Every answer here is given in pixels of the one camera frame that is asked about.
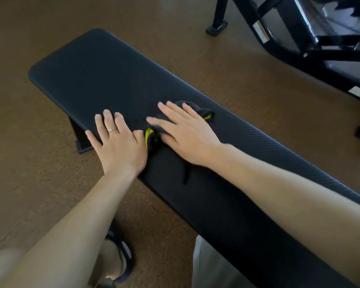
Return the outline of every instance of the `finger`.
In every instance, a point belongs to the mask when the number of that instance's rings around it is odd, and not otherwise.
[[[115,124],[120,133],[131,132],[128,125],[125,123],[124,117],[119,112],[115,113]]]
[[[98,153],[98,151],[102,147],[102,144],[100,143],[100,141],[97,140],[96,136],[90,130],[86,130],[85,134],[87,135],[87,138],[88,138],[89,142],[91,143],[91,145],[93,146],[93,148],[95,149],[95,151]]]
[[[142,130],[134,130],[132,132],[137,144],[145,144],[144,131]]]
[[[189,106],[189,105],[187,105],[187,104],[185,104],[185,103],[183,103],[182,106],[183,106],[183,109],[184,109],[191,117],[193,117],[193,118],[195,118],[195,119],[200,119],[200,118],[202,118],[200,115],[197,114],[197,112],[196,112],[195,110],[192,109],[191,106]]]
[[[100,135],[101,141],[104,143],[106,140],[109,139],[109,134],[106,127],[104,126],[103,119],[101,118],[100,114],[95,115],[95,122],[96,122],[97,132]]]
[[[175,127],[176,125],[172,122],[163,120],[163,119],[157,119],[155,117],[147,117],[147,122],[152,125],[158,125],[162,129],[164,129],[166,132],[168,132],[170,135],[174,135],[175,133]]]
[[[162,134],[161,135],[161,140],[169,145],[169,147],[171,149],[173,149],[175,152],[178,152],[178,147],[179,147],[179,144],[178,142],[176,141],[176,139],[174,139],[172,136],[170,135],[167,135],[167,134]]]
[[[103,112],[104,115],[104,123],[106,125],[107,131],[110,135],[110,131],[113,129],[117,129],[116,124],[113,120],[112,114],[110,113],[110,111],[108,109],[105,109]]]
[[[158,103],[158,107],[161,112],[163,112],[164,115],[167,116],[173,123],[178,124],[183,120],[181,115],[170,109],[168,106],[164,105],[162,102]]]
[[[171,101],[167,102],[167,106],[168,108],[172,109],[173,111],[175,111],[177,114],[181,115],[184,118],[190,118],[189,114],[187,112],[185,112],[182,108],[178,107],[175,103],[172,103]]]

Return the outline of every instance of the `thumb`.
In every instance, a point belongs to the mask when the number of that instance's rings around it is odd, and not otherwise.
[[[134,130],[132,132],[137,144],[145,144],[144,131],[142,130]]]
[[[176,139],[174,139],[172,136],[168,135],[168,134],[162,134],[161,135],[161,140],[169,145],[169,147],[171,149],[173,149],[175,152],[177,152],[177,150],[179,149],[179,144],[176,141]]]

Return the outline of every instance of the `brown floor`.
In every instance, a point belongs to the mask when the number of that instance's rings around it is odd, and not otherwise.
[[[67,118],[27,78],[96,27],[360,193],[360,101],[265,53],[232,2],[225,32],[206,35],[215,2],[0,0],[0,248],[31,247],[101,176],[95,153],[76,153]],[[139,182],[118,218],[137,255],[122,287],[190,286],[190,227]]]

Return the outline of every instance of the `person's left hand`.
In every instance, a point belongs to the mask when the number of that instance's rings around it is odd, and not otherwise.
[[[104,174],[127,170],[137,176],[144,169],[148,157],[143,131],[131,132],[124,117],[118,112],[115,113],[115,119],[109,110],[104,110],[103,114],[105,125],[101,115],[95,115],[97,131],[103,145],[90,130],[85,133],[99,156]]]

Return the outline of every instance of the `black padded bench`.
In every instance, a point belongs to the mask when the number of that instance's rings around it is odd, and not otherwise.
[[[222,142],[315,181],[360,204],[360,196],[103,29],[91,30],[29,70],[30,80],[83,129],[97,134],[94,115],[121,112],[143,129],[158,101],[193,101],[215,111]],[[265,215],[243,192],[212,171],[184,164],[167,146],[150,156],[139,179],[258,288],[354,287]]]

